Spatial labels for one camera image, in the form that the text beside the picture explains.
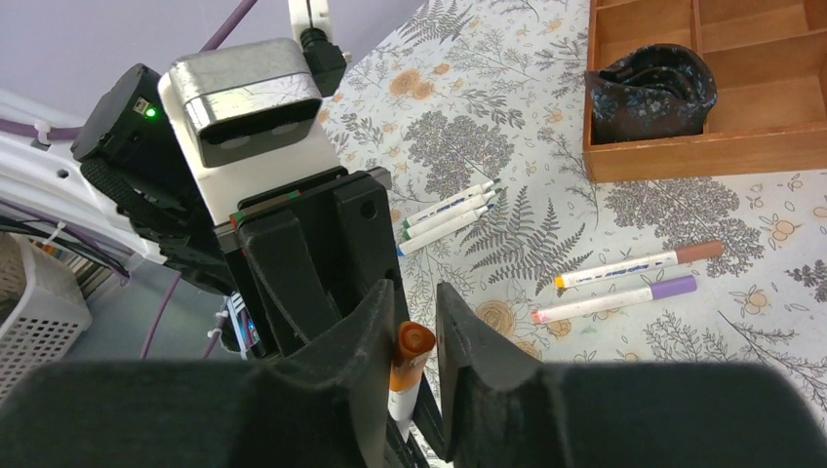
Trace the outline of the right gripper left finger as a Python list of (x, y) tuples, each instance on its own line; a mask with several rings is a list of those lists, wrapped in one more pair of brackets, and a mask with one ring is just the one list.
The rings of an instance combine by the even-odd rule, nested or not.
[(394, 288), (293, 355), (262, 361), (65, 361), (1, 408), (5, 467), (380, 467)]

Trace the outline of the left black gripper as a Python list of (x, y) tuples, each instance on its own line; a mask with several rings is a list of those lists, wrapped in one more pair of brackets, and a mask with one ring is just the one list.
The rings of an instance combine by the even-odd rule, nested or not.
[(163, 74), (143, 64), (125, 72), (71, 152), (172, 268), (243, 297), (258, 335), (252, 355), (301, 349), (381, 280), (394, 288), (393, 324), (407, 320), (386, 189), (341, 166), (317, 117), (297, 144), (206, 169), (178, 144), (158, 90)]

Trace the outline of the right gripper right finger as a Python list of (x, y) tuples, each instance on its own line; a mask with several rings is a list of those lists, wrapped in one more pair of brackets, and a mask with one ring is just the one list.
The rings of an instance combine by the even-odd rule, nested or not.
[(456, 467), (822, 467), (804, 400), (753, 364), (544, 363), (448, 283), (436, 330), (445, 458)]

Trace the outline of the white marker pen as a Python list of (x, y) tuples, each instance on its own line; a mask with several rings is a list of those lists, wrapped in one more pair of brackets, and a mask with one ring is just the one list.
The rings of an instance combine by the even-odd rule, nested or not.
[(462, 215), (470, 210), (481, 208), (485, 206), (489, 201), (491, 201), (497, 195), (498, 192), (500, 192), (500, 189), (487, 191), (481, 195), (473, 196), (469, 200), (461, 202), (443, 212), (440, 212), (434, 215), (433, 217), (424, 220), (420, 224), (413, 225), (409, 228), (404, 227), (403, 238), (405, 240), (410, 240), (412, 237), (421, 234), (429, 229), (432, 229), (437, 225), (444, 223), (445, 221)]
[(653, 271), (679, 265), (675, 250), (651, 254), (643, 257), (630, 258), (616, 263), (610, 263), (579, 271), (563, 273), (555, 277), (554, 286), (558, 289), (569, 289), (583, 285), (602, 282), (609, 279), (625, 277), (644, 271)]
[(397, 329), (387, 409), (404, 442), (410, 435), (419, 386), (435, 345), (435, 334), (417, 322), (405, 321)]

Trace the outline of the brown pen cap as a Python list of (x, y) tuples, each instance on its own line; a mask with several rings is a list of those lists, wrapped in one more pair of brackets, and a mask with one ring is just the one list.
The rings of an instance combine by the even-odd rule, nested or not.
[(720, 256), (723, 254), (723, 250), (722, 242), (715, 240), (679, 247), (675, 250), (675, 255), (677, 262), (683, 264)]

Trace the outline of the orange pen cap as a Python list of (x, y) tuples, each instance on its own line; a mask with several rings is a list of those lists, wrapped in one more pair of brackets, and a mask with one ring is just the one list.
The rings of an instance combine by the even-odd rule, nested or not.
[(401, 393), (419, 383), (436, 342), (434, 332), (419, 323), (405, 321), (399, 326), (391, 361), (390, 391)]

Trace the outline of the purple pen cap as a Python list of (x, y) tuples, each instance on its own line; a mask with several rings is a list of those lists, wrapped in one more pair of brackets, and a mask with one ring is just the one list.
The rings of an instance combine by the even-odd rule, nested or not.
[(681, 276), (650, 284), (652, 300), (660, 300), (675, 295), (693, 293), (697, 290), (697, 283), (692, 275)]

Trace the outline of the white marker blue end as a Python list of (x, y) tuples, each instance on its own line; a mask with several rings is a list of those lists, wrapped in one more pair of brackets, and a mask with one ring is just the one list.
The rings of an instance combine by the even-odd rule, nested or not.
[(414, 253), (429, 244), (432, 244), (455, 231), (474, 223), (477, 219), (482, 217), (485, 213), (491, 210), (494, 204), (488, 204), (481, 208), (470, 210), (455, 218), (445, 221), (436, 227), (429, 229), (421, 234), (412, 237), (410, 240), (403, 242), (397, 246), (397, 256), (406, 256)]

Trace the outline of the white perforated basket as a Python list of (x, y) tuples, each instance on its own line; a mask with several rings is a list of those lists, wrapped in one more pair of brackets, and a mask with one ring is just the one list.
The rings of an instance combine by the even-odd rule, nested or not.
[(1, 399), (37, 368), (62, 359), (93, 318), (74, 273), (21, 235), (1, 242)]

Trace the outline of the dark blue rolled tie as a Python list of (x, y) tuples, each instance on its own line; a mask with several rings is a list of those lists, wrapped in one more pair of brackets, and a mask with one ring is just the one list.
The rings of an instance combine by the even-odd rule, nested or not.
[(699, 135), (718, 101), (709, 66), (678, 44), (650, 44), (585, 73), (591, 142)]

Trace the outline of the orange wooden compartment tray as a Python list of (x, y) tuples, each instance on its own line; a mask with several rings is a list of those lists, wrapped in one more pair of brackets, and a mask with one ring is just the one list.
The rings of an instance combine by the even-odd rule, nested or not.
[(594, 1), (583, 162), (594, 182), (822, 170), (822, 1)]

